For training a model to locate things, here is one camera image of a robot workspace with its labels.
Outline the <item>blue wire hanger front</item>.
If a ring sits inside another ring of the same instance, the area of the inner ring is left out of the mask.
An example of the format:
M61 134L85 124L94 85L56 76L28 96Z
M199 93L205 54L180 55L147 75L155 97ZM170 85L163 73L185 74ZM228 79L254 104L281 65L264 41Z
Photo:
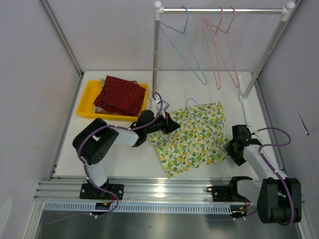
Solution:
M198 104L193 98L185 102L185 107L178 115L178 122L202 120L204 123L221 125L225 123L226 115L221 102Z

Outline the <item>lemon print skirt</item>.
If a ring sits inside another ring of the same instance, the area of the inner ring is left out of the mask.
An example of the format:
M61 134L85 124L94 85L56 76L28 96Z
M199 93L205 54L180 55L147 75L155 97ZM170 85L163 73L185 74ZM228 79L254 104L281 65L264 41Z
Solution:
M149 134L167 178L228 157L224 149L229 142L224 130L226 113L221 102L186 107L170 116L180 128L169 134Z

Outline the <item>red polka dot cloth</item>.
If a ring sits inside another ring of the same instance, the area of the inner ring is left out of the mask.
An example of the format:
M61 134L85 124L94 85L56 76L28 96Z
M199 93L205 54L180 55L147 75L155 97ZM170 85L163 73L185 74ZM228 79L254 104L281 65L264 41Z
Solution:
M143 105L145 88L136 81L107 76L94 100L95 113L137 117Z

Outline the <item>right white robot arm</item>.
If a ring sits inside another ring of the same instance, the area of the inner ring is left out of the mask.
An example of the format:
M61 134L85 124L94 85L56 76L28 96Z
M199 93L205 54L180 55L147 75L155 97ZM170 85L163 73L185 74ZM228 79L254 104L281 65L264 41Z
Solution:
M259 180L249 176L234 176L226 186L211 186L215 202L244 202L256 206L261 222L289 226L302 219L302 193L298 179L288 177L271 163L262 144L254 138L248 127L238 124L232 127L232 139L224 149L236 165L249 163Z

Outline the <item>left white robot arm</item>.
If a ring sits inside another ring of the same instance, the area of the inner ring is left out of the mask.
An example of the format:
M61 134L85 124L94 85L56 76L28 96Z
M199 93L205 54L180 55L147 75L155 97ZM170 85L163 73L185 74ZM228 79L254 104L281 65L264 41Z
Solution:
M180 128L167 112L154 113L144 110L129 128L111 126L103 119L93 120L72 142L72 146L84 166L87 182L82 184L80 199L110 200L123 198L124 186L110 184L103 168L103 160L115 144L139 147L147 135L154 132L169 134Z

